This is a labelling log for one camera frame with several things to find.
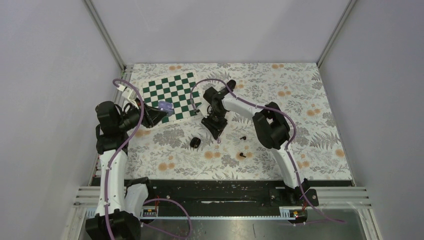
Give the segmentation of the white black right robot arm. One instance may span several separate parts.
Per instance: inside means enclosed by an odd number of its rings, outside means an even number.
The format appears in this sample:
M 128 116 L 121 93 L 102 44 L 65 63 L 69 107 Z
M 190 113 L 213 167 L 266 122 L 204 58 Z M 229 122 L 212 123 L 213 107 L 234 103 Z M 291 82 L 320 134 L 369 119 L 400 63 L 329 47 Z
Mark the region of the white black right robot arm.
M 308 180 L 303 178 L 293 158 L 290 146 L 290 127 L 281 113 L 279 106 L 270 102 L 264 107 L 254 106 L 240 98 L 230 96 L 231 91 L 213 87 L 208 88 L 203 98 L 210 106 L 210 111 L 203 111 L 201 123 L 218 140 L 228 124 L 227 112 L 235 112 L 252 120 L 256 137 L 263 147 L 270 149 L 281 173 L 287 191 L 287 201 L 293 206 L 301 205 L 306 199 Z

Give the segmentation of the black round cap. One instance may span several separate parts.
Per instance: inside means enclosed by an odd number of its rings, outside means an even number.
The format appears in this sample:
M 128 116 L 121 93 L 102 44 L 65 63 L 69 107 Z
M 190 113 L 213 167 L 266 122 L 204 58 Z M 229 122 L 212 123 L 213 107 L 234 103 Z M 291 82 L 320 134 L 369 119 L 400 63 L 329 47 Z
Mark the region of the black round cap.
M 189 146 L 191 147 L 191 148 L 193 148 L 193 149 L 197 149 L 199 146 L 200 146 L 200 144 L 201 144 L 201 139 L 199 138 L 199 137 L 193 137 L 191 140 L 190 140 L 190 143 L 189 143 Z

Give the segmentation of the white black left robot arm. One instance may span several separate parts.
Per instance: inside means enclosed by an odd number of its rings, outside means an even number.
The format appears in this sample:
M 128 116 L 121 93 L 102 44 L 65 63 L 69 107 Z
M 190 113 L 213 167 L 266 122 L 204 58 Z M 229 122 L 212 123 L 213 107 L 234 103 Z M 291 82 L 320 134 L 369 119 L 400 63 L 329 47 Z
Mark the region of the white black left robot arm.
M 96 150 L 100 160 L 100 194 L 94 217 L 85 223 L 85 230 L 93 240 L 138 240 L 141 236 L 143 205 L 155 200 L 155 192 L 148 177 L 125 184 L 128 160 L 128 132 L 141 123 L 147 128 L 157 125 L 167 112 L 139 100 L 126 104 L 126 111 L 112 101 L 95 108 L 99 124 L 96 126 Z

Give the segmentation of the purple earbud charging case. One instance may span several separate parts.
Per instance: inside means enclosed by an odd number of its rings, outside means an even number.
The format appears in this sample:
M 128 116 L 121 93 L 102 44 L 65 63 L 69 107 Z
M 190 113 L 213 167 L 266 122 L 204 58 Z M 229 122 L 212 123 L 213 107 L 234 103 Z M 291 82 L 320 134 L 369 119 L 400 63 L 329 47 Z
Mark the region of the purple earbud charging case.
M 158 108 L 160 111 L 166 112 L 168 117 L 175 113 L 174 106 L 171 102 L 161 100 L 158 102 Z

